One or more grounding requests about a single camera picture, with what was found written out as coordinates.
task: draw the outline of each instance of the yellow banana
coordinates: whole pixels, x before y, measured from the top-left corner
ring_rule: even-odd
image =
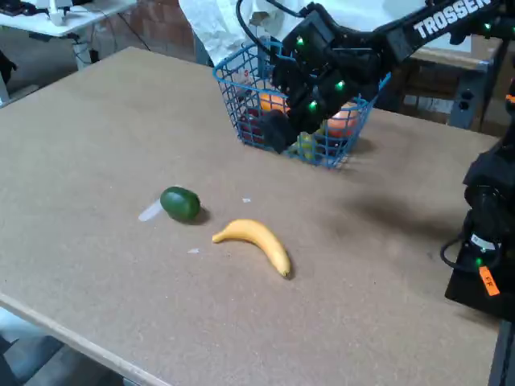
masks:
[[[212,237],[213,243],[236,239],[257,245],[268,256],[270,263],[284,277],[291,270],[291,263],[281,242],[264,224],[256,220],[234,220],[225,229]]]

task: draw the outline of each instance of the white cloth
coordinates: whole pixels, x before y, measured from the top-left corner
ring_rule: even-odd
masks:
[[[279,0],[292,10],[300,10],[311,0]],[[248,42],[245,32],[236,18],[237,0],[179,0],[179,4],[193,31],[204,44],[214,64]],[[424,0],[318,0],[329,14],[342,26],[359,31],[371,31],[392,20],[401,18],[422,6]],[[261,27],[268,35],[282,40],[300,22],[300,19],[285,14],[265,0],[244,0],[241,16],[247,23],[257,12],[266,12]],[[470,39],[460,46],[449,44],[449,37],[431,42],[430,47],[456,51],[471,50]]]

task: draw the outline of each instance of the basket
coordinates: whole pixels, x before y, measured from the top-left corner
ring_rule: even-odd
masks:
[[[294,60],[282,54],[282,45],[266,42],[279,58]],[[213,69],[213,75],[225,101],[225,106],[237,136],[246,145],[271,150],[265,145],[257,119],[271,109],[288,110],[286,96],[270,83],[274,65],[268,55],[256,44],[243,47],[240,51],[220,62]],[[381,90],[389,75],[379,84]],[[301,133],[298,141],[283,153],[314,165],[336,167],[356,143],[370,111],[377,99],[366,101],[361,96],[345,104],[333,118],[322,123],[313,134]]]

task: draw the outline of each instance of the avocado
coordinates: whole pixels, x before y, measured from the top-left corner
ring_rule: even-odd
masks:
[[[200,212],[199,197],[183,187],[169,187],[159,199],[163,209],[175,220],[190,221]]]

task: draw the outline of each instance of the orange tag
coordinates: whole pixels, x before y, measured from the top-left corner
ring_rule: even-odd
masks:
[[[480,275],[481,279],[483,279],[484,287],[486,288],[488,295],[495,296],[501,293],[497,288],[496,282],[493,280],[490,269],[484,266],[480,267]]]

